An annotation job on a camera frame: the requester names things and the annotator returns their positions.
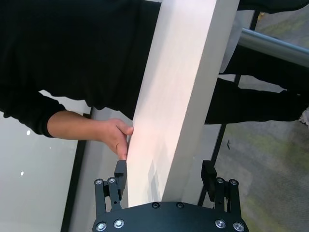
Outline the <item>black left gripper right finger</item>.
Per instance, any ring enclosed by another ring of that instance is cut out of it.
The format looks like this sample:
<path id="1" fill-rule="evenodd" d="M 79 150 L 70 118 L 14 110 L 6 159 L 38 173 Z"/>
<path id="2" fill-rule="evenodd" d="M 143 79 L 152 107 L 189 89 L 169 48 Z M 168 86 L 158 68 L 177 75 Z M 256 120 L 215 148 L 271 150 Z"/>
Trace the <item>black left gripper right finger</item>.
<path id="1" fill-rule="evenodd" d="M 239 182 L 235 179 L 225 181 L 217 177 L 216 169 L 210 160 L 204 160 L 201 168 L 203 189 L 208 193 L 213 209 L 241 216 Z"/>

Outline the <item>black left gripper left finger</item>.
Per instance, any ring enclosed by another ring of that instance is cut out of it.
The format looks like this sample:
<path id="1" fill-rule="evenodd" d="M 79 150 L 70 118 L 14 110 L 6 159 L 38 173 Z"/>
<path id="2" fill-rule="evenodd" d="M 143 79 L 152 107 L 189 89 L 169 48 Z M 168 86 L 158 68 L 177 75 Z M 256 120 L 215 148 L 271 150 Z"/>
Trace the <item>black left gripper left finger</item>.
<path id="1" fill-rule="evenodd" d="M 127 180 L 127 165 L 125 160 L 119 160 L 116 164 L 114 176 L 108 178 L 107 181 L 97 179 L 95 185 L 95 205 L 96 215 L 102 216 L 107 213 L 105 198 L 109 197 L 111 201 L 111 210 L 119 210 L 121 208 L 120 201 Z"/>

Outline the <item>person right hand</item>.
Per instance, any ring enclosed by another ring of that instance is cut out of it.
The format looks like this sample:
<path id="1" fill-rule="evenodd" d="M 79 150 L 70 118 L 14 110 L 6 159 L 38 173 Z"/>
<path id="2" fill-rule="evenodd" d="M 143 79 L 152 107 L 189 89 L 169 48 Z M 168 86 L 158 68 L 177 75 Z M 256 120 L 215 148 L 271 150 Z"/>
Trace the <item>person right hand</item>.
<path id="1" fill-rule="evenodd" d="M 133 134 L 134 128 L 120 119 L 108 119 L 101 123 L 101 141 L 118 156 L 119 160 L 127 160 L 127 138 Z"/>

